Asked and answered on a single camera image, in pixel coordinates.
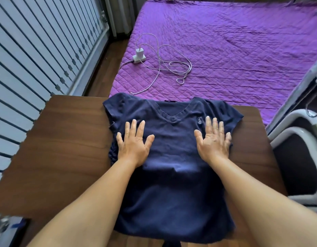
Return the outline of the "person's right hand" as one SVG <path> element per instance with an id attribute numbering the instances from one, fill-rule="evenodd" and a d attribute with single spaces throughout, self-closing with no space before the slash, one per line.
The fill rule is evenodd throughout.
<path id="1" fill-rule="evenodd" d="M 225 129 L 224 123 L 219 122 L 219 137 L 216 138 L 212 131 L 212 119 L 206 116 L 205 119 L 205 137 L 202 149 L 197 149 L 200 157 L 208 163 L 213 169 L 222 163 L 229 162 L 229 150 L 225 149 Z"/>

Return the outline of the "person's left hand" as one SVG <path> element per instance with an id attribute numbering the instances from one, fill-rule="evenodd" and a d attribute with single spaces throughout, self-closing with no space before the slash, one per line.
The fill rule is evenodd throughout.
<path id="1" fill-rule="evenodd" d="M 144 146 L 144 128 L 145 121 L 142 120 L 138 126 L 136 126 L 136 136 L 130 139 L 130 127 L 131 123 L 125 123 L 125 133 L 122 136 L 124 141 L 124 147 L 122 150 L 118 150 L 119 163 L 129 163 L 134 168 L 138 168 L 144 164 L 148 158 L 149 152 L 146 151 Z"/>

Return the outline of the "navy blue v-neck t-shirt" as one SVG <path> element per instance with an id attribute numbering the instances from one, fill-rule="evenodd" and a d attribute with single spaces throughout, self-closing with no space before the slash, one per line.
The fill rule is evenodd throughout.
<path id="1" fill-rule="evenodd" d="M 144 141 L 155 140 L 144 164 L 132 174 L 114 230 L 130 236 L 211 244 L 235 225 L 217 174 L 198 154 L 194 130 L 205 135 L 205 118 L 217 118 L 225 132 L 243 115 L 220 100 L 194 97 L 186 102 L 141 99 L 117 93 L 103 102 L 113 141 L 108 156 L 117 161 L 116 135 L 125 123 L 145 121 Z"/>

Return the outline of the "person's right forearm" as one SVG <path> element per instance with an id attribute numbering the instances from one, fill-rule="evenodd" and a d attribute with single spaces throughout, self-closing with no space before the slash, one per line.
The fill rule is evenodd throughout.
<path id="1" fill-rule="evenodd" d="M 317 247 L 317 213 L 255 179 L 228 158 L 208 164 L 260 247 Z"/>

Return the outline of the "person's left forearm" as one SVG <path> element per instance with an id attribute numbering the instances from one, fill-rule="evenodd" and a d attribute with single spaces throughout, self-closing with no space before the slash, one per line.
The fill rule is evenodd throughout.
<path id="1" fill-rule="evenodd" d="M 144 160 L 118 160 L 82 195 L 59 212 L 27 247 L 106 247 L 128 182 Z"/>

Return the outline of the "purple quilted bed cover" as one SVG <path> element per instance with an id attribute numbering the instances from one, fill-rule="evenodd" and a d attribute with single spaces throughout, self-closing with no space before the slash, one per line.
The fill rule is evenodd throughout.
<path id="1" fill-rule="evenodd" d="M 160 57 L 186 62 L 161 63 L 161 72 L 138 97 L 188 101 L 194 96 L 253 106 L 268 125 L 289 96 L 304 83 L 317 61 L 317 2 L 232 3 L 149 0 L 144 3 L 124 53 L 131 60 L 142 44 L 145 64 L 128 63 L 118 71 L 110 96 L 137 93 L 157 76 Z"/>

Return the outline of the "grey curtain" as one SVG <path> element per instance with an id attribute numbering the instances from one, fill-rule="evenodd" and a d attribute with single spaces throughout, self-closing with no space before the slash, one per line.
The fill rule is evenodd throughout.
<path id="1" fill-rule="evenodd" d="M 104 0 L 112 36 L 116 40 L 128 38 L 135 26 L 143 0 Z"/>

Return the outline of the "white barred window grille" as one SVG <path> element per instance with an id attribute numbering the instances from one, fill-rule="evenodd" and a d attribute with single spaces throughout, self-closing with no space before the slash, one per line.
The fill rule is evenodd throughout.
<path id="1" fill-rule="evenodd" d="M 47 102 L 82 96 L 108 43 L 103 0 L 0 0 L 0 180 Z"/>

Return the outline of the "blurry clear object blue tape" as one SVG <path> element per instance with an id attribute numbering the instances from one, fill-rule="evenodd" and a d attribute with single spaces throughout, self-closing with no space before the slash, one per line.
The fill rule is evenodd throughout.
<path id="1" fill-rule="evenodd" d="M 24 217 L 0 215 L 0 247 L 20 247 L 28 224 Z"/>

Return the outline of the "white frame black chair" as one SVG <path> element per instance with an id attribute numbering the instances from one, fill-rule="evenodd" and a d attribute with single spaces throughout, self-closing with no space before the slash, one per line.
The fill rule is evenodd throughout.
<path id="1" fill-rule="evenodd" d="M 317 213 L 317 113 L 292 111 L 268 139 L 288 197 Z"/>

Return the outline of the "grey bed frame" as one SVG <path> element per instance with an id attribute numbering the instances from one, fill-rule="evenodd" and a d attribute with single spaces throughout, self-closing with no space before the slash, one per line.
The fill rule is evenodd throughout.
<path id="1" fill-rule="evenodd" d="M 311 119 L 317 118 L 317 113 L 309 110 L 309 105 L 317 97 L 317 60 L 304 75 L 302 81 L 291 92 L 286 102 L 280 107 L 272 121 L 266 126 L 267 135 L 278 126 L 278 124 L 305 99 L 304 113 Z"/>

